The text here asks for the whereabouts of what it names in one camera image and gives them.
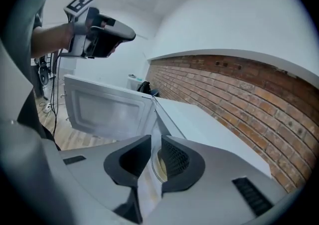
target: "black bag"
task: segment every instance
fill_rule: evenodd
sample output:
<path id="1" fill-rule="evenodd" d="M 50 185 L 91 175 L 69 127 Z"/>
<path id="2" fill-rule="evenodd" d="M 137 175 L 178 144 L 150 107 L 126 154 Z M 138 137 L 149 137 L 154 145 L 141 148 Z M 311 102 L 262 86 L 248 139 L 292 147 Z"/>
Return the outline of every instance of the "black bag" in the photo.
<path id="1" fill-rule="evenodd" d="M 150 83 L 148 81 L 144 81 L 138 88 L 138 92 L 142 92 L 145 94 L 151 94 Z"/>

